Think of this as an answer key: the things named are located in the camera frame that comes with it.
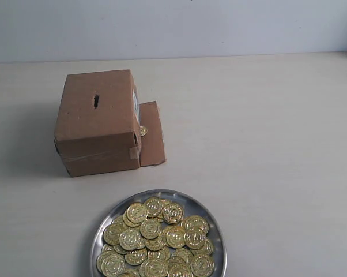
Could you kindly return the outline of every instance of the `cardboard box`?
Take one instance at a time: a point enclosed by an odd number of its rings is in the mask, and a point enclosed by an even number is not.
[[[138,104],[129,70],[68,75],[54,143],[72,177],[165,161],[157,103]]]

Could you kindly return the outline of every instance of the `cardboard flap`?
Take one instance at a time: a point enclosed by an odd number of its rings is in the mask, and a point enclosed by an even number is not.
[[[141,137],[140,166],[154,166],[166,161],[161,119],[157,102],[140,104],[141,125],[148,129]]]

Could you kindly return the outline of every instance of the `plate rim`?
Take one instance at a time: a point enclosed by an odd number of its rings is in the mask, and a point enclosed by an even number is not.
[[[92,277],[94,277],[94,273],[93,273],[93,250],[94,250],[94,247],[96,245],[96,242],[97,242],[97,237],[98,237],[98,234],[101,232],[101,229],[102,229],[102,226],[104,224],[104,222],[108,219],[110,213],[118,206],[122,205],[126,200],[130,199],[130,198],[134,198],[134,197],[138,197],[142,194],[148,194],[148,193],[158,193],[158,192],[166,192],[166,193],[172,193],[172,194],[180,194],[181,196],[184,196],[196,203],[198,203],[202,209],[204,209],[211,217],[211,219],[213,220],[213,222],[215,223],[217,229],[218,229],[218,233],[220,235],[220,238],[221,238],[221,242],[222,242],[222,248],[223,248],[223,259],[224,259],[224,262],[223,262],[223,265],[222,265],[222,268],[223,268],[223,271],[222,271],[222,274],[221,274],[221,277],[224,277],[225,276],[225,273],[226,273],[226,267],[227,267],[227,253],[226,253],[226,246],[225,246],[225,241],[224,241],[224,236],[222,234],[222,231],[221,231],[221,227],[220,225],[218,225],[218,222],[216,221],[215,217],[212,215],[212,213],[201,203],[199,202],[197,199],[185,194],[185,193],[182,193],[182,192],[178,192],[177,190],[171,190],[171,189],[152,189],[152,190],[144,190],[142,192],[139,192],[139,193],[136,193],[134,195],[131,195],[129,197],[126,197],[125,199],[119,201],[117,204],[115,204],[113,206],[113,208],[108,212],[108,214],[104,217],[104,219],[101,221],[95,235],[94,235],[94,239],[93,239],[93,242],[92,242],[92,247],[90,248],[90,263],[89,263],[89,266],[90,266],[90,275]]]

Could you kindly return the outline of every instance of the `white table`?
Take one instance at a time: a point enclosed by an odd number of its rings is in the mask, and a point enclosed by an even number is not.
[[[113,69],[158,101],[167,162],[70,178],[65,77]],[[158,188],[217,218],[227,276],[347,276],[347,53],[0,64],[0,276],[89,276],[101,219]]]

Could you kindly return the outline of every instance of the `metal plate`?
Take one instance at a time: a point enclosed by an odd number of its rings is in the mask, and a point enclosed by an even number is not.
[[[92,252],[90,256],[90,270],[92,273],[92,277],[103,277],[103,275],[99,273],[97,270],[96,260],[104,244],[104,229],[109,224],[111,224],[112,220],[115,217],[122,215],[132,203],[143,203],[146,199],[153,196],[170,199],[171,201],[180,204],[184,208],[185,218],[189,215],[200,215],[201,217],[207,220],[209,225],[209,232],[207,234],[207,237],[213,242],[214,245],[214,252],[212,254],[212,258],[214,260],[214,272],[211,275],[211,277],[224,277],[226,271],[226,249],[220,227],[218,226],[213,215],[201,203],[199,203],[192,197],[180,192],[176,192],[174,190],[166,189],[148,190],[145,192],[135,194],[116,205],[116,207],[113,208],[112,211],[106,216],[106,218],[102,221],[101,225],[99,226],[98,231],[93,240]]]

